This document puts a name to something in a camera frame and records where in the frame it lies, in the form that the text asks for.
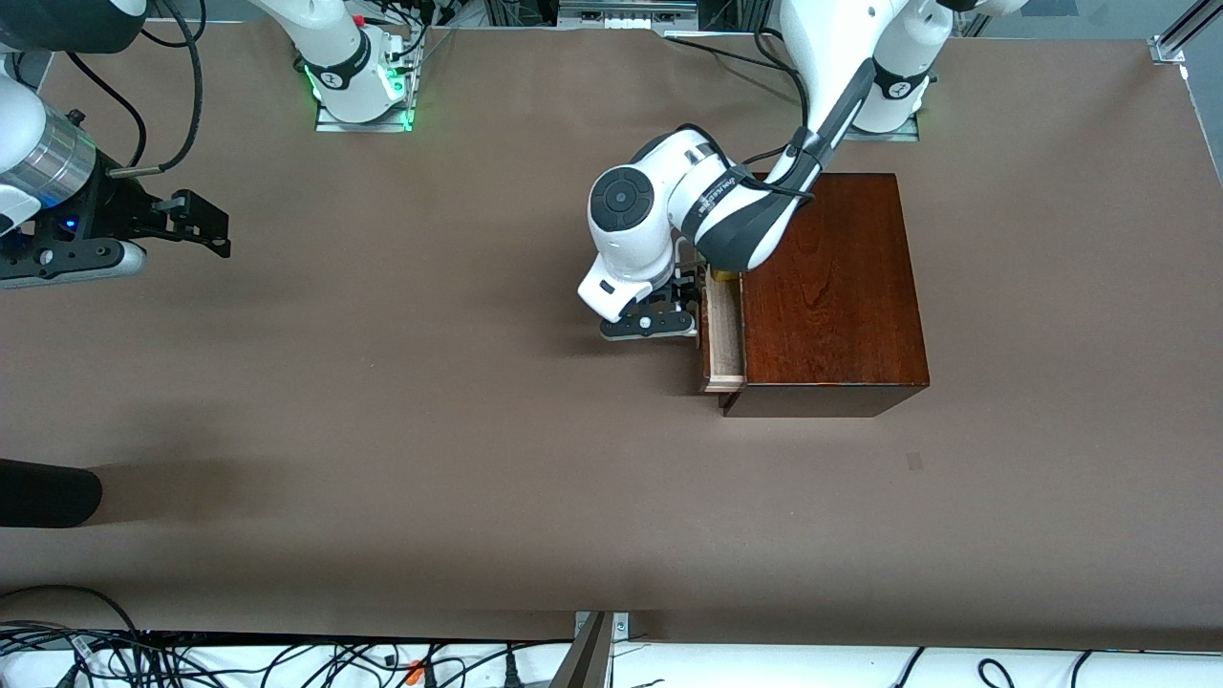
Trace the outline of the dark brown wooden cabinet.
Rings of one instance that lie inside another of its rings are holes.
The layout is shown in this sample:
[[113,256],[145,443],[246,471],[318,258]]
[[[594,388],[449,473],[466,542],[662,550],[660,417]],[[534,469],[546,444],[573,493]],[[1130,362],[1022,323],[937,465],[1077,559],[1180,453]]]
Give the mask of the dark brown wooden cabinet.
[[929,389],[894,174],[829,174],[741,274],[745,378],[726,418],[865,419]]

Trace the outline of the black rounded object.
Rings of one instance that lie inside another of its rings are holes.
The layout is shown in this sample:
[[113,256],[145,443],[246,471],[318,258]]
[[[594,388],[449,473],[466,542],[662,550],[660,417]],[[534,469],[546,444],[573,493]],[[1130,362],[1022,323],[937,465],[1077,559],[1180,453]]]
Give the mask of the black rounded object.
[[83,467],[0,458],[0,527],[79,527],[102,501],[100,478]]

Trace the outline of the white power strip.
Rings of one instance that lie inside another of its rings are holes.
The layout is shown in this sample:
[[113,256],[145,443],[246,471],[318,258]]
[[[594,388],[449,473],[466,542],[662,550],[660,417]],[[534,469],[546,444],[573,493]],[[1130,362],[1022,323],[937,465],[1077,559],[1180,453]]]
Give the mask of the white power strip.
[[555,0],[559,28],[700,31],[697,0]]

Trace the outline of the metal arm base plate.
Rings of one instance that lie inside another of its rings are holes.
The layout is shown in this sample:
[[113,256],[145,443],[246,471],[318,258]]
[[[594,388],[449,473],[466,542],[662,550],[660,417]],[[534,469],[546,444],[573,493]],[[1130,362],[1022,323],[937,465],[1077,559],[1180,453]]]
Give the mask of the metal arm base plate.
[[366,24],[349,62],[319,67],[307,61],[311,94],[318,101],[319,132],[410,132],[422,54],[402,35]]
[[920,126],[916,114],[909,114],[907,119],[904,121],[896,120],[895,130],[878,130],[878,125],[888,123],[882,117],[874,117],[874,115],[866,115],[865,119],[856,119],[850,127],[848,133],[844,134],[845,141],[852,142],[918,142],[920,141]]

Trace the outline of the metal table bracket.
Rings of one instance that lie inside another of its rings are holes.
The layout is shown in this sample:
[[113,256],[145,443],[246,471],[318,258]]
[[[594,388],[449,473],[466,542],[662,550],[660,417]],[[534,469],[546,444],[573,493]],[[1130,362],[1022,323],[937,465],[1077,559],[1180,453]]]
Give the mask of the metal table bracket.
[[612,688],[612,650],[629,637],[629,613],[576,613],[575,639],[547,688]]

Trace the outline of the aluminium frame profile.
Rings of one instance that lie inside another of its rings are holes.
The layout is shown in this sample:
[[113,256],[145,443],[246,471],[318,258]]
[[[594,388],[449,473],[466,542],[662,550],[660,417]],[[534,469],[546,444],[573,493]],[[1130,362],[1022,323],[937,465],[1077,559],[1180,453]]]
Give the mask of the aluminium frame profile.
[[1223,0],[1192,0],[1166,31],[1148,40],[1148,53],[1153,64],[1184,64],[1185,49],[1205,31],[1223,17]]

